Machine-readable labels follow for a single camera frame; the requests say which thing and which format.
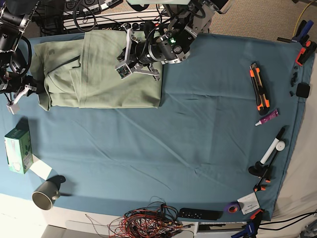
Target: tangled cables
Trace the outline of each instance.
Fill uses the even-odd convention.
[[[177,216],[176,208],[163,202],[154,202],[148,207],[129,211],[123,217],[112,221],[108,225],[109,237],[170,238],[193,225],[182,225],[177,221]]]

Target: white paper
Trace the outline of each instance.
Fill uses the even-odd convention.
[[[250,193],[247,196],[238,199],[243,215],[253,212],[260,208],[256,193]]]
[[[33,155],[33,164],[31,165],[30,170],[32,170],[37,176],[41,177],[42,179],[47,180],[50,172],[52,171],[52,168],[44,163],[42,160],[40,160],[38,157]]]

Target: blue clamp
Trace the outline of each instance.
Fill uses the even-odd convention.
[[[311,29],[311,27],[313,26],[313,24],[314,24],[314,22],[311,20],[309,20],[308,22],[303,20],[297,29],[296,35],[292,38],[292,42],[302,43],[303,39],[306,38],[306,36],[307,36],[309,30]]]
[[[232,238],[239,238],[239,237],[252,237],[252,235],[255,233],[255,228],[254,228],[254,224],[253,222],[249,222],[245,229],[233,236],[231,236]]]

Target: metal bracket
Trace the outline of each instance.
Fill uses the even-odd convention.
[[[134,67],[130,67],[130,54],[131,54],[131,46],[132,46],[132,40],[135,39],[133,35],[133,30],[131,28],[127,29],[127,46],[125,50],[124,60],[117,64],[115,66],[115,69],[120,74],[121,79],[125,79],[126,77],[130,76],[133,73],[141,73],[141,74],[147,74],[154,77],[155,81],[159,80],[159,71],[157,69],[154,69],[153,64],[148,65],[149,70],[143,70],[144,66],[141,64],[135,64]]]
[[[18,105],[18,101],[22,98],[23,95],[26,95],[29,90],[35,91],[36,92],[36,87],[30,86],[30,85],[25,85],[24,89],[19,92],[14,99],[13,103],[8,103],[6,107],[8,108],[9,112],[11,112],[13,115],[16,114],[19,110],[20,107]]]

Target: green box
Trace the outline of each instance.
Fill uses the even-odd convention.
[[[4,143],[9,169],[25,174],[33,164],[30,132],[15,128],[5,135]]]

